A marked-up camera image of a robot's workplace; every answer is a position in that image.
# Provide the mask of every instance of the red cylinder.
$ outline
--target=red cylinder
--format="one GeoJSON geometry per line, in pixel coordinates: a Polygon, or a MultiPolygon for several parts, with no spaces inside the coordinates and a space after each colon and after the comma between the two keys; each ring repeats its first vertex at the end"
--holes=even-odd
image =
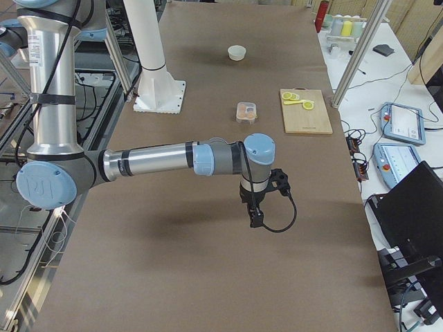
{"type": "Polygon", "coordinates": [[[325,19],[328,6],[329,6],[329,1],[323,0],[320,2],[320,5],[318,7],[317,16],[316,16],[317,33],[319,33],[321,30],[321,25],[323,24],[323,20],[325,19]]]}

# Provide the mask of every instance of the small bowl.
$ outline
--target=small bowl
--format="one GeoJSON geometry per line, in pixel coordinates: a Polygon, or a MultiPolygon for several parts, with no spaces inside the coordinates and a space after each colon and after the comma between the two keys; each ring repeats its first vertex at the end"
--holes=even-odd
{"type": "Polygon", "coordinates": [[[229,58],[234,61],[240,61],[244,59],[246,49],[240,45],[232,45],[228,48],[229,58]]]}

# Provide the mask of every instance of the brown table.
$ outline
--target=brown table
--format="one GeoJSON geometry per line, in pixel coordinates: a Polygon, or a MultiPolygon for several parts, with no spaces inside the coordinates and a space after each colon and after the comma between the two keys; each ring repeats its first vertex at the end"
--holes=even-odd
{"type": "MultiPolygon", "coordinates": [[[[121,116],[110,148],[269,134],[298,204],[290,231],[249,229],[237,176],[190,170],[91,190],[34,331],[396,331],[340,118],[331,136],[284,133],[280,88],[332,90],[309,9],[171,3],[168,69],[180,115],[121,116]],[[247,48],[241,62],[227,48],[247,48]],[[237,124],[239,101],[257,104],[237,124]]],[[[266,222],[291,206],[268,194],[266,222]]]]}

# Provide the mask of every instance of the wooden cutting board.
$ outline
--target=wooden cutting board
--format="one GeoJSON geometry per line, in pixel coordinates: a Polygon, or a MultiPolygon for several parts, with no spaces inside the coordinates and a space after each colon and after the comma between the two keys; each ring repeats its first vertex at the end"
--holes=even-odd
{"type": "Polygon", "coordinates": [[[321,90],[280,89],[280,102],[283,111],[284,131],[287,133],[331,134],[332,127],[327,115],[321,90]],[[300,99],[314,101],[314,109],[308,111],[301,104],[284,105],[281,98],[284,92],[294,92],[300,99]]]}

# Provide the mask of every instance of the computer monitor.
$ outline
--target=computer monitor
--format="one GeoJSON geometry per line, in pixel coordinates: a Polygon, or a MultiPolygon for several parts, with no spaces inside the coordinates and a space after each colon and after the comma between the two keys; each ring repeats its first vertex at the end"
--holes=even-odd
{"type": "MultiPolygon", "coordinates": [[[[423,161],[373,208],[391,247],[409,264],[430,256],[443,259],[443,182],[423,161]]],[[[416,275],[443,317],[443,267],[416,275]]]]}

